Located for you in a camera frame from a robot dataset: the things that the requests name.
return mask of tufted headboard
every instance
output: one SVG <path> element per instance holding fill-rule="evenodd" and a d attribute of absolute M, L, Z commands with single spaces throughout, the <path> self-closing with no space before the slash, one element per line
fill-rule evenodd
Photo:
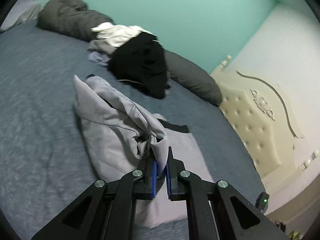
<path fill-rule="evenodd" d="M 304 164 L 294 151 L 303 139 L 291 104 L 279 85 L 223 65 L 211 74 L 220 87 L 220 109 L 253 159 L 266 192 L 274 195 L 299 177 Z"/>

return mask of bed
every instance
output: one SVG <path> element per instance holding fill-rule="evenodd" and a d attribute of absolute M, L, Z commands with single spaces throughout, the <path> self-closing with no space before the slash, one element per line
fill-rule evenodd
<path fill-rule="evenodd" d="M 188 125 L 214 181 L 251 203 L 265 190 L 252 158 L 221 110 L 169 80 L 165 99 L 148 97 L 88 61 L 88 43 L 36 27 L 0 35 L 0 208 L 22 240 L 31 239 L 96 179 L 73 109 L 73 76 L 106 79 L 169 122 Z M 188 239 L 187 220 L 136 227 L 134 239 Z"/>

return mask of metal screw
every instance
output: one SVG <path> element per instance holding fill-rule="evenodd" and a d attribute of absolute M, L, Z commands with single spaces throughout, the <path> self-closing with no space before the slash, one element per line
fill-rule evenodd
<path fill-rule="evenodd" d="M 132 175 L 135 177 L 140 177 L 142 175 L 142 171 L 140 170 L 135 170 L 132 172 Z"/>
<path fill-rule="evenodd" d="M 227 187 L 228 186 L 228 182 L 226 182 L 225 180 L 220 180 L 218 182 L 219 187 Z"/>
<path fill-rule="evenodd" d="M 94 185 L 96 187 L 103 187 L 104 186 L 104 181 L 103 180 L 97 180 Z"/>
<path fill-rule="evenodd" d="M 181 171 L 181 172 L 180 172 L 180 175 L 181 175 L 182 177 L 187 178 L 187 177 L 190 176 L 190 172 L 189 172 L 189 171 Z"/>

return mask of dark gray pillow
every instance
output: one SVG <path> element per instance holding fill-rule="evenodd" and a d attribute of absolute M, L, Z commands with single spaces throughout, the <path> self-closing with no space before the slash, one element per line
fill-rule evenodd
<path fill-rule="evenodd" d="M 171 51 L 164 50 L 170 78 L 196 94 L 201 99 L 219 106 L 221 91 L 209 74 L 190 60 Z"/>

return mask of black fabric edge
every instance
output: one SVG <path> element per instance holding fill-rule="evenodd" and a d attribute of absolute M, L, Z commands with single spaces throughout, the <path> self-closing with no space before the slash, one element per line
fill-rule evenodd
<path fill-rule="evenodd" d="M 176 131 L 176 132 L 182 132 L 182 133 L 189 133 L 189 128 L 187 125 L 176 125 L 172 123 L 168 123 L 162 119 L 158 119 L 159 122 L 163 125 L 164 128 Z"/>
<path fill-rule="evenodd" d="M 2 240 L 21 240 L 0 209 L 0 236 Z"/>

